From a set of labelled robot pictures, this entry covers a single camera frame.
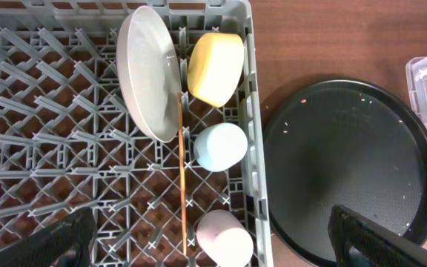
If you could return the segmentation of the blue plastic cup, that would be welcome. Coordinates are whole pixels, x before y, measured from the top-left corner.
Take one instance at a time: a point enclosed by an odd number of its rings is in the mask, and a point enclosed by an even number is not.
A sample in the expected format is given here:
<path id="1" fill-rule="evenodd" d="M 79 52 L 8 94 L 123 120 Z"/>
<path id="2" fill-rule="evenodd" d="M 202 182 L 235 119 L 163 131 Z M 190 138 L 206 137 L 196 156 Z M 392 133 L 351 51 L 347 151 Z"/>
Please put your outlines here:
<path id="1" fill-rule="evenodd" d="M 193 145 L 196 161 L 211 172 L 224 171 L 237 164 L 245 156 L 247 148 L 244 131 L 230 122 L 204 129 Z"/>

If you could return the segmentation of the yellow bowl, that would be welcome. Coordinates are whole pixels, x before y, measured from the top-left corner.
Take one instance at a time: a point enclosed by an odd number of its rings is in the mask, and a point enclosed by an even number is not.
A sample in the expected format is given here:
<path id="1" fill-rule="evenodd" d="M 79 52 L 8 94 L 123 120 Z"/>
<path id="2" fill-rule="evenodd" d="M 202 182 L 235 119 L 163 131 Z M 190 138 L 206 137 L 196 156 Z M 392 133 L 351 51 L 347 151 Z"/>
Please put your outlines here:
<path id="1" fill-rule="evenodd" d="M 244 64 L 241 37 L 232 33 L 206 33 L 196 43 L 188 65 L 188 90 L 215 107 L 233 96 Z"/>

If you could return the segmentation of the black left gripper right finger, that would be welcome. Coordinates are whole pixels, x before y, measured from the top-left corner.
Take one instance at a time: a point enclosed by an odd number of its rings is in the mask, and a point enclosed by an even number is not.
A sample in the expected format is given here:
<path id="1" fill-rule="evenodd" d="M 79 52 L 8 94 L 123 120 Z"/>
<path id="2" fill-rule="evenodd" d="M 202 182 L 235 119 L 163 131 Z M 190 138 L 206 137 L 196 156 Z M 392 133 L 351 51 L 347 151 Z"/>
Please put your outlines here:
<path id="1" fill-rule="evenodd" d="M 427 267 L 427 250 L 343 205 L 331 209 L 328 235 L 338 266 Z"/>

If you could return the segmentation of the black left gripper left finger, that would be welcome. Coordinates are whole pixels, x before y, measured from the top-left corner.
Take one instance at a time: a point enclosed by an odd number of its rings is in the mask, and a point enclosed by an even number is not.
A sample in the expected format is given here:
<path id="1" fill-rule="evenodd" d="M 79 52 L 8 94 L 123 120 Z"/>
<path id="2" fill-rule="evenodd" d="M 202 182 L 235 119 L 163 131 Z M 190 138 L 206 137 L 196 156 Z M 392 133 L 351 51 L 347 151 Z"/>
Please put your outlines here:
<path id="1" fill-rule="evenodd" d="M 90 244 L 95 234 L 92 209 L 80 208 L 0 251 L 0 267 L 89 266 Z"/>

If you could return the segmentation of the wooden chopstick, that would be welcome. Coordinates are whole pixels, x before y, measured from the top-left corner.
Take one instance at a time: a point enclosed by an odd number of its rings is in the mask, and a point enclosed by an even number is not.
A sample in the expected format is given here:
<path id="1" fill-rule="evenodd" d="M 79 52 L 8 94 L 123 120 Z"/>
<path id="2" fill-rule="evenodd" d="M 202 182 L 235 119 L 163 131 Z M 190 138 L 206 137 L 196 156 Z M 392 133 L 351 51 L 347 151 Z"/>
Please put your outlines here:
<path id="1" fill-rule="evenodd" d="M 182 253 L 187 256 L 187 211 L 185 199 L 185 145 L 183 136 L 182 93 L 177 94 L 178 140 L 179 140 L 179 177 L 182 218 Z"/>

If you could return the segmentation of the grey round plate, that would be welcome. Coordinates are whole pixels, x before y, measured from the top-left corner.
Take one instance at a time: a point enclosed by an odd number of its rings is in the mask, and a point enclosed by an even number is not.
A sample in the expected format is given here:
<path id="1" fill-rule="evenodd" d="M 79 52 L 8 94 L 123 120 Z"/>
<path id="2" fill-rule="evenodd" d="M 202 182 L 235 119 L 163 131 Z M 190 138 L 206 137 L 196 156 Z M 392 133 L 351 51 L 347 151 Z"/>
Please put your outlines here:
<path id="1" fill-rule="evenodd" d="M 136 126 L 151 139 L 170 142 L 179 127 L 179 62 L 168 29 L 153 8 L 141 6 L 122 22 L 116 68 L 123 99 Z"/>

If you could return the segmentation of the pink plastic cup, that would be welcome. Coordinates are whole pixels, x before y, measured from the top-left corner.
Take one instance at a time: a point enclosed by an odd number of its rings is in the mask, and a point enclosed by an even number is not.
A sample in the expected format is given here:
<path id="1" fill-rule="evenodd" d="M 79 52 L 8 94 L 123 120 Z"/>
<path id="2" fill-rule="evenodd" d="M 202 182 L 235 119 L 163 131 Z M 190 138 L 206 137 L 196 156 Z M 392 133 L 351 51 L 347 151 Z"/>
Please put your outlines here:
<path id="1" fill-rule="evenodd" d="M 221 267 L 245 267 L 254 252 L 251 235 L 232 213 L 225 210 L 210 211 L 202 217 L 196 240 Z"/>

